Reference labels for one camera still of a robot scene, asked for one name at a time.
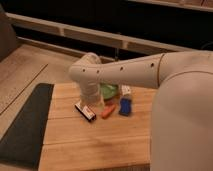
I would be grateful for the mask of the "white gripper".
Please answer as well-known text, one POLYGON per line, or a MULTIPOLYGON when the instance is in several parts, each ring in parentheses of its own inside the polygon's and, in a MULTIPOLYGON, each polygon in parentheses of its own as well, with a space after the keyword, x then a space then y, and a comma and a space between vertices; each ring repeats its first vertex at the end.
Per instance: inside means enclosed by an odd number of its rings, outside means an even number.
MULTIPOLYGON (((80 84, 80 99, 81 102, 85 105, 91 105, 98 103, 101 99, 100 95, 100 85, 99 84, 80 84)), ((102 111, 105 107, 105 104, 100 102, 98 104, 98 109, 102 111)))

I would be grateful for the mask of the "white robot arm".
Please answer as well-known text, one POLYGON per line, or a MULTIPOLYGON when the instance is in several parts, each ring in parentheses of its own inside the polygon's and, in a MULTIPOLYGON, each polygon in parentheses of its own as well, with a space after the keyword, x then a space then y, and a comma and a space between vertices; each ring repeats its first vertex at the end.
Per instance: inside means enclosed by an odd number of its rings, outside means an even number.
POLYGON ((81 97, 100 83, 157 91, 151 112, 151 171, 213 171, 213 51, 160 53, 103 64, 87 53, 69 68, 81 97))

